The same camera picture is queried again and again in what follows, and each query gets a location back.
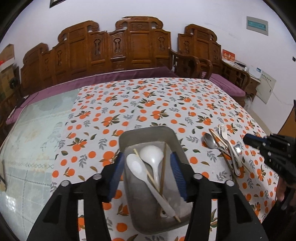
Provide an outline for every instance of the white wall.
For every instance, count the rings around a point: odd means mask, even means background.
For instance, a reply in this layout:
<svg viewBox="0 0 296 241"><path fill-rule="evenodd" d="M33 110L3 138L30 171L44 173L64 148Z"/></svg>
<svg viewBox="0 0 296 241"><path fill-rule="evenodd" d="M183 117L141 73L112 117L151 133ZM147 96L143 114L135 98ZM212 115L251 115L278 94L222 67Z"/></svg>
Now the white wall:
<svg viewBox="0 0 296 241"><path fill-rule="evenodd" d="M66 0L49 8L50 0L34 0L14 21L0 43L0 51L15 45L17 64L22 67L24 54L40 42L49 48L66 27L94 20L100 30L113 31L115 22L125 16L154 16L171 31L172 48L177 48L177 34L194 23L212 29L222 48L234 52L236 59L259 66L277 80L274 93L281 102L292 103L296 97L296 43L289 31L262 0ZM246 16L269 22L269 36L246 29ZM253 110L272 132L278 132L291 106L274 95L267 105L255 98Z"/></svg>

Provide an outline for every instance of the white ladle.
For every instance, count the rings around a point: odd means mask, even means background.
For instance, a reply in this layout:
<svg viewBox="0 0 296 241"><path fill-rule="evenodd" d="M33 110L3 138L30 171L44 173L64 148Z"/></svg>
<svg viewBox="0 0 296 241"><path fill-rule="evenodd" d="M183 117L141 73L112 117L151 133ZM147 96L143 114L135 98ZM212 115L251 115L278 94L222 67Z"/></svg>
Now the white ladle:
<svg viewBox="0 0 296 241"><path fill-rule="evenodd" d="M159 205L166 212L169 217L174 217L176 215L174 209L169 205L169 203L164 200L162 196L156 191L156 189L150 184L147 178L147 173L145 170L145 164L136 154L129 154L126 157L126 164L131 172L135 175L136 178L142 180L146 183L152 195L155 197Z"/></svg>
<svg viewBox="0 0 296 241"><path fill-rule="evenodd" d="M153 145L145 146L140 151L140 158L152 167L153 178L159 188L158 166L163 159L162 150Z"/></svg>

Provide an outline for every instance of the orange fruit print tablecloth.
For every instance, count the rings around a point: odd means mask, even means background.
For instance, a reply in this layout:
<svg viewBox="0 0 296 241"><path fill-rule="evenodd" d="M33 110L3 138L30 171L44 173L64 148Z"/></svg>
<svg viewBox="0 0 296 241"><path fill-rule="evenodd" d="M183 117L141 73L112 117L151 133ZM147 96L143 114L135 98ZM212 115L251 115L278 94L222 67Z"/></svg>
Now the orange fruit print tablecloth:
<svg viewBox="0 0 296 241"><path fill-rule="evenodd" d="M241 169L240 190L260 219L275 202L278 175L263 163L257 150L246 146L246 133L264 136L252 117L229 95L208 80L150 78L86 86L79 92L62 132L56 151L52 187L61 181L87 180L112 163L118 153L118 138L126 130L157 125L173 129L195 172L210 180L225 182L230 171L219 150L205 147L202 136L218 124L227 127L232 144L239 143L252 173ZM85 239L83 208L79 203L78 229ZM187 225L155 236L139 234L132 226L123 182L111 203L103 204L113 241L184 239ZM213 204L213 217L217 217ZM211 223L210 239L215 239L217 220Z"/></svg>

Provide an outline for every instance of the metal tray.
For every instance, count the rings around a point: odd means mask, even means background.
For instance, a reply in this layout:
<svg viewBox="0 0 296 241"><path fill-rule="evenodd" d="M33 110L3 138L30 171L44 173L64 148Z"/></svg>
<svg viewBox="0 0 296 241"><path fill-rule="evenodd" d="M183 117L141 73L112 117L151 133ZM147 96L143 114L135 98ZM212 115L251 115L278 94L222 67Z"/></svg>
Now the metal tray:
<svg viewBox="0 0 296 241"><path fill-rule="evenodd" d="M138 232L145 235L159 234L189 223L192 204L186 203L179 194L170 166L170 154L176 152L181 162L186 164L189 164L189 162L175 132L167 126L129 130L119 138L120 151L124 153L125 157L134 153L134 148L140 152L147 145L155 145L164 150L165 143L167 144L167 150L163 195L180 218L180 223L172 217L161 217L159 213L160 206L147 185L131 173L126 163L124 167L123 180L132 223ZM148 164L145 165L152 174L151 167Z"/></svg>

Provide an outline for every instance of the silver bolt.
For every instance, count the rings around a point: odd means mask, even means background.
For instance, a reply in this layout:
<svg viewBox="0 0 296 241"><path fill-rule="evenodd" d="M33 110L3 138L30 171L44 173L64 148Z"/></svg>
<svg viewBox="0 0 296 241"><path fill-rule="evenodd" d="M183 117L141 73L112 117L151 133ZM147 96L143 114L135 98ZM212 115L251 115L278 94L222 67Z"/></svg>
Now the silver bolt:
<svg viewBox="0 0 296 241"><path fill-rule="evenodd" d="M103 176L102 176L101 174L99 174L99 173L93 175L93 179L95 179L95 180L99 180L99 179L101 179L102 177L103 177Z"/></svg>
<svg viewBox="0 0 296 241"><path fill-rule="evenodd" d="M63 187L66 187L66 186L68 186L70 184L70 182L68 181L68 180L63 180L62 182L61 182L61 185L63 186Z"/></svg>
<svg viewBox="0 0 296 241"><path fill-rule="evenodd" d="M194 177L195 179L197 179L197 180L200 180L200 179L202 179L203 175L201 175L200 173L195 173L195 174L193 175L193 177Z"/></svg>
<svg viewBox="0 0 296 241"><path fill-rule="evenodd" d="M234 186L234 182L231 180L227 180L225 183L227 186L230 186L230 187Z"/></svg>

